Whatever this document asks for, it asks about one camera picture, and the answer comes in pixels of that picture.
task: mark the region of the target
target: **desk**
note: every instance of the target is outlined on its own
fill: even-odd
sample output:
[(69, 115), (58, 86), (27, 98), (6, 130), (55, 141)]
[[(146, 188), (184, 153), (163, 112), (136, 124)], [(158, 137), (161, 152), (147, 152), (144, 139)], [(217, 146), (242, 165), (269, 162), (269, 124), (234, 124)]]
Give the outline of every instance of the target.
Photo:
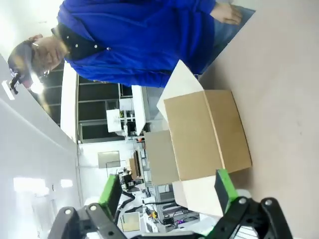
[(140, 135), (147, 120), (150, 119), (148, 95), (145, 87), (132, 86), (133, 105), (135, 112), (136, 132)]
[(200, 79), (233, 92), (253, 161), (231, 175), (236, 187), (277, 198), (305, 239), (319, 232), (318, 9), (319, 1), (263, 1)]

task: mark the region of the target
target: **window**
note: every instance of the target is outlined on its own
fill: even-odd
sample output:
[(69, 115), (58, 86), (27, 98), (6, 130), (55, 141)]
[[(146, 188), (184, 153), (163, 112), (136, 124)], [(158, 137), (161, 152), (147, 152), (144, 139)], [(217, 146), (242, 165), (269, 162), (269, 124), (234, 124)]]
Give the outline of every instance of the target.
[(124, 140), (123, 136), (109, 132), (107, 124), (107, 110), (120, 108), (121, 84), (94, 82), (81, 76), (78, 83), (78, 140)]
[(120, 167), (120, 153), (118, 151), (98, 153), (99, 168)]
[(40, 81), (44, 86), (42, 94), (29, 91), (33, 98), (43, 107), (52, 120), (60, 126), (61, 121), (61, 94), (63, 81), (64, 61), (61, 62), (47, 77)]

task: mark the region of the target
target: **open cardboard box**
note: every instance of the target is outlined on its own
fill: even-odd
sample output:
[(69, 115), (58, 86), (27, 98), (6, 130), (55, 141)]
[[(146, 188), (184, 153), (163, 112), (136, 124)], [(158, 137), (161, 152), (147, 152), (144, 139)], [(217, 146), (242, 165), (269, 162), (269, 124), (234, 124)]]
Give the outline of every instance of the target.
[(179, 61), (158, 109), (168, 122), (169, 132), (146, 134), (152, 182), (174, 182), (174, 191), (185, 196), (179, 200), (175, 194), (177, 203), (186, 202), (182, 206), (216, 215), (216, 211), (196, 203), (198, 197), (213, 200), (216, 170), (234, 172), (252, 165), (231, 91), (204, 90)]

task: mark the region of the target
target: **bolt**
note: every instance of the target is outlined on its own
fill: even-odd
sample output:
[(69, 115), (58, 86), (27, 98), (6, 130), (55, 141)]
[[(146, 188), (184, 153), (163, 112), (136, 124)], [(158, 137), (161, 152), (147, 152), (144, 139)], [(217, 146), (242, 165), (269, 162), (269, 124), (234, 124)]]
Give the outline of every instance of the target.
[(96, 206), (94, 206), (94, 205), (91, 206), (91, 207), (90, 207), (90, 210), (91, 210), (91, 211), (95, 211), (95, 210), (96, 210)]
[(246, 198), (242, 198), (239, 200), (239, 203), (240, 204), (245, 204), (247, 202)]
[(266, 202), (265, 202), (265, 204), (266, 204), (267, 206), (272, 205), (272, 203), (273, 203), (273, 201), (271, 201), (270, 199), (266, 200)]

